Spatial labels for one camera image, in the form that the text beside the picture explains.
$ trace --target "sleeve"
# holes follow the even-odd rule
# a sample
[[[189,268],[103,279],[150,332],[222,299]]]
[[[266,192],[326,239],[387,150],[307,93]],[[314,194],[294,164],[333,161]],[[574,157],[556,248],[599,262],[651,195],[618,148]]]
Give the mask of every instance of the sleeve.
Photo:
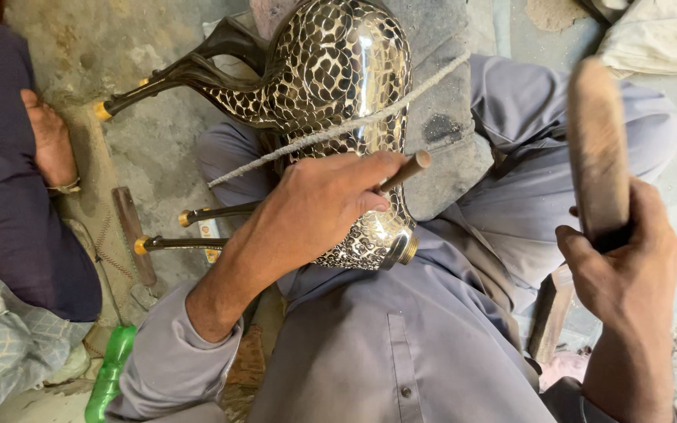
[[[107,421],[193,422],[198,420],[187,413],[197,416],[201,409],[208,414],[200,421],[225,421],[216,418],[223,412],[215,403],[239,347],[243,322],[240,318],[221,342],[203,340],[184,304],[193,287],[180,284],[148,313],[119,378],[122,392],[106,408]],[[175,418],[182,415],[183,420]]]
[[[581,383],[572,377],[557,381],[540,398],[558,423],[617,423],[581,394]],[[673,411],[672,423],[677,423]]]

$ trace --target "small label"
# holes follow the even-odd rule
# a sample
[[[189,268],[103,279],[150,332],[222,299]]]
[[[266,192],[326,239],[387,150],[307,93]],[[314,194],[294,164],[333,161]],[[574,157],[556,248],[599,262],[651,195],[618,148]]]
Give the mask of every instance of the small label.
[[[208,219],[206,221],[198,222],[200,226],[200,237],[201,238],[220,238],[218,234],[218,226],[216,225],[215,219]],[[208,259],[209,263],[216,263],[218,256],[221,255],[221,251],[205,249],[205,258]]]

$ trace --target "plastic container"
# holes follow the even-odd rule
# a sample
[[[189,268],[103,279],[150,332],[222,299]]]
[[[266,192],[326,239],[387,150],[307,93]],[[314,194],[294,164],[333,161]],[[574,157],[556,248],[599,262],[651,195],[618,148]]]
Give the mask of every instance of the plastic container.
[[[86,423],[103,423],[106,406],[119,394],[119,375],[132,351],[132,343],[138,329],[134,326],[118,326],[111,332],[106,346],[104,363],[99,369],[96,384],[85,407]]]

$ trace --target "brass hoof cap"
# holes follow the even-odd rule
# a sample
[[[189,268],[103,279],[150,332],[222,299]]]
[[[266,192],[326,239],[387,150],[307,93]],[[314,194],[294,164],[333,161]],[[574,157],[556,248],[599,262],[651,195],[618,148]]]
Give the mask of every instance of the brass hoof cap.
[[[145,242],[150,238],[148,235],[143,235],[140,238],[138,238],[137,241],[135,241],[135,253],[138,255],[144,255],[145,253],[148,252],[148,250],[145,249]]]
[[[93,105],[93,111],[96,112],[96,117],[102,122],[105,122],[113,117],[108,111],[106,111],[103,101],[95,103]]]
[[[420,246],[420,239],[414,235],[411,236],[409,242],[407,242],[404,252],[401,253],[399,257],[399,263],[407,265],[411,261],[411,258],[417,254],[417,247]]]
[[[189,210],[182,210],[182,213],[179,214],[179,224],[182,225],[182,227],[188,227],[191,225],[190,221],[187,220],[187,215],[189,214]]]

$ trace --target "grey shalwar kameez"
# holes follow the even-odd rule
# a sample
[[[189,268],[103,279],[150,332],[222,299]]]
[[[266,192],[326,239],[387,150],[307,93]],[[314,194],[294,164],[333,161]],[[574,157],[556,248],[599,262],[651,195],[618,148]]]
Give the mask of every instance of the grey shalwar kameez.
[[[477,127],[508,154],[503,165],[437,218],[420,247],[390,271],[306,265],[278,281],[291,301],[249,421],[606,422],[565,378],[543,395],[510,314],[532,302],[562,262],[554,228],[578,226],[565,141],[567,76],[473,56]],[[677,114],[658,92],[621,82],[631,170],[649,181],[677,146]],[[260,155],[248,128],[214,127],[199,140],[212,180]],[[214,188],[226,206],[265,197],[258,169]],[[212,344],[190,324],[182,283],[148,314],[110,421],[225,421],[216,404],[241,337]]]

